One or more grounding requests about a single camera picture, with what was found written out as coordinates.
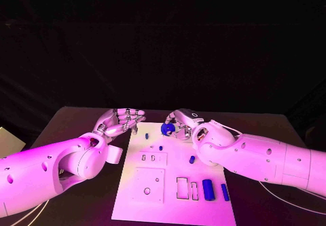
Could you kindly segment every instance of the blue object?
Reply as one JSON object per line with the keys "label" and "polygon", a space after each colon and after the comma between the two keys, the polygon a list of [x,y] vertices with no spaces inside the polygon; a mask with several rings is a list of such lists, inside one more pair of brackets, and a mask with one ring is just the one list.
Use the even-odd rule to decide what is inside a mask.
{"label": "blue object", "polygon": [[195,156],[190,157],[189,162],[190,162],[190,164],[195,162]]}
{"label": "blue object", "polygon": [[226,190],[226,185],[221,184],[222,186],[222,195],[224,195],[224,200],[229,201],[229,195],[228,195],[228,190]]}
{"label": "blue object", "polygon": [[213,201],[215,195],[212,190],[212,181],[209,179],[202,181],[202,188],[203,188],[205,200]]}
{"label": "blue object", "polygon": [[169,124],[162,124],[162,134],[164,135],[164,136],[170,136],[170,135],[167,135],[167,133],[166,132],[169,132],[169,131],[172,131],[172,132],[175,132],[175,125],[172,124],[172,123],[169,123]]}

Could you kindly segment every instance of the table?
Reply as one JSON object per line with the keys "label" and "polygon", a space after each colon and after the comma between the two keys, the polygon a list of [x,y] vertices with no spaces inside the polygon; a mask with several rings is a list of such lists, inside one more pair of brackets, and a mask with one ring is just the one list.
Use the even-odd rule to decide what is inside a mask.
{"label": "table", "polygon": [[[98,117],[107,110],[104,108],[62,107],[32,148],[76,138],[89,132]],[[146,121],[163,123],[172,110],[146,110]],[[213,119],[242,133],[264,136],[304,147],[304,143],[284,115],[213,112],[199,112],[199,114],[206,120]],[[32,226],[163,225],[159,223],[111,220],[128,139],[130,131],[111,142],[111,145],[124,149],[118,165],[105,163],[102,171],[95,178],[74,185],[63,194],[49,200],[48,206]],[[225,178],[238,226],[326,225],[326,215],[307,212],[284,203],[267,192],[257,181],[231,173],[226,169]],[[326,201],[314,198],[314,196],[299,189],[273,184],[267,184],[267,187],[293,203],[326,212]],[[17,226],[29,224],[40,208]],[[0,218],[0,225],[10,225],[26,213],[29,213],[29,210]]]}

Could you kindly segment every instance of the robotic hand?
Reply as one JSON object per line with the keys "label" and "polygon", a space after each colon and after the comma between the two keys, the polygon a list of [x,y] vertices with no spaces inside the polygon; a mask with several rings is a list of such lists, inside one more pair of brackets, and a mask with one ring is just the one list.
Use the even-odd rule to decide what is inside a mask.
{"label": "robotic hand", "polygon": [[186,140],[202,162],[221,164],[231,172],[273,184],[288,185],[326,196],[326,153],[255,135],[232,135],[215,120],[203,122],[187,109],[173,111],[162,126],[166,136]]}
{"label": "robotic hand", "polygon": [[143,115],[141,110],[110,109],[91,133],[0,159],[0,217],[30,209],[94,178],[105,162],[118,164],[123,149],[108,143],[128,128],[137,133]]}

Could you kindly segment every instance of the black backdrop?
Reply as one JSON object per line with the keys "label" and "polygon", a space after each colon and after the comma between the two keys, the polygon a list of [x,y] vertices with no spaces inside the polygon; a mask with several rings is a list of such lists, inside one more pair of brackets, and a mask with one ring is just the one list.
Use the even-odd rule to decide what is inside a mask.
{"label": "black backdrop", "polygon": [[322,3],[6,2],[1,125],[30,144],[62,106],[183,107],[303,132],[326,113]]}

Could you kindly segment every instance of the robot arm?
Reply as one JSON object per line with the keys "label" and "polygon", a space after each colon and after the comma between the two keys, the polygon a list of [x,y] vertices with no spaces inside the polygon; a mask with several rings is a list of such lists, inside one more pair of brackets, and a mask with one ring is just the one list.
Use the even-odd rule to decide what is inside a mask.
{"label": "robot arm", "polygon": [[128,128],[137,132],[143,115],[134,109],[111,109],[91,133],[0,159],[0,217],[30,209],[94,178],[105,162],[118,164],[123,149],[108,142]]}
{"label": "robot arm", "polygon": [[[187,114],[189,110],[180,111],[183,118],[195,120],[193,114]],[[325,152],[296,147],[267,137],[241,133],[234,136],[213,120],[200,121],[189,132],[198,157],[206,165],[221,164],[231,172],[254,180],[294,186],[326,196]],[[176,137],[185,134],[180,130],[169,131],[167,135],[173,133]]]}

